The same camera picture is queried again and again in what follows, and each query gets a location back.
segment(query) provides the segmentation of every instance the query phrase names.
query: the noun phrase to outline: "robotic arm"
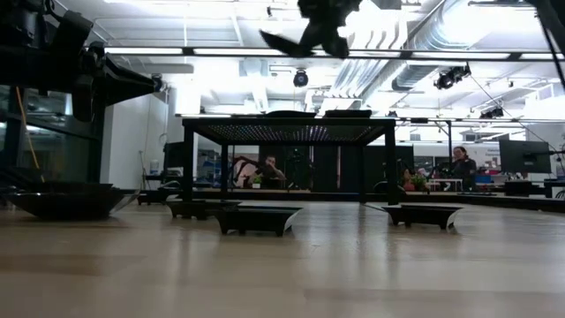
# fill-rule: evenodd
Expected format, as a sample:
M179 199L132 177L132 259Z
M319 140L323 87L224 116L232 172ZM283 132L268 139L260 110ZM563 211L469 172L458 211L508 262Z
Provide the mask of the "robotic arm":
M53 9L52 0L0 0L0 85L71 93L73 116L84 122L106 106L155 92L152 79L114 63L102 42L84 48L91 21Z

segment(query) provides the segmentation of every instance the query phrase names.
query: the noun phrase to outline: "black metal frame structure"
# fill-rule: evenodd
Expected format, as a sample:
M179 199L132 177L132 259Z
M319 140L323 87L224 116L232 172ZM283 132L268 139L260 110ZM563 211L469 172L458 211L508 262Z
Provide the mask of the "black metal frame structure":
M186 118L185 128L185 165L183 175L183 200L193 198L193 146L194 133L197 133L222 146L222 182L220 199L237 199L238 194L228 193L228 153L229 146L269 145L269 146L353 146L358 156L358 193L359 202L366 202L364 148L380 136L385 136L387 162L387 180L396 184L396 121L393 118L272 118L272 117L230 117L230 118ZM281 195L309 196L313 200L320 198L320 193L262 193L272 195L273 200ZM388 204L399 202L399 191L395 186L388 188Z
M61 125L53 125L50 122L42 120L38 117L27 115L27 98L29 89L20 88L19 94L26 113L26 123L42 129L50 130L55 133L61 133L68 136L78 137L89 142L89 158L88 171L86 175L87 182L100 181L100 168L102 160L102 136L104 125L104 109L97 110L94 114L94 121L89 132L66 127ZM8 101L8 109L0 110L2 112L2 121L6 122L6 135L4 140L4 150L0 155L0 164L4 167L18 166L24 142L26 142L26 128L22 120L21 109L19 107L17 88L10 88L10 96Z

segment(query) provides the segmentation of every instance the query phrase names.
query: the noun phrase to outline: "silver duct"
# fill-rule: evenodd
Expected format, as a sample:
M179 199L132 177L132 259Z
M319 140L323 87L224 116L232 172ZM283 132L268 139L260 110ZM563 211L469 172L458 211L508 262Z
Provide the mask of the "silver duct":
M469 49L486 36L490 27L477 23L477 15L469 7L470 0L446 0L441 8L414 34L406 43L405 49L411 50L449 50ZM382 69L376 80L362 94L364 100L390 82L395 91L409 91L434 72L438 65L407 64L404 61L391 61Z

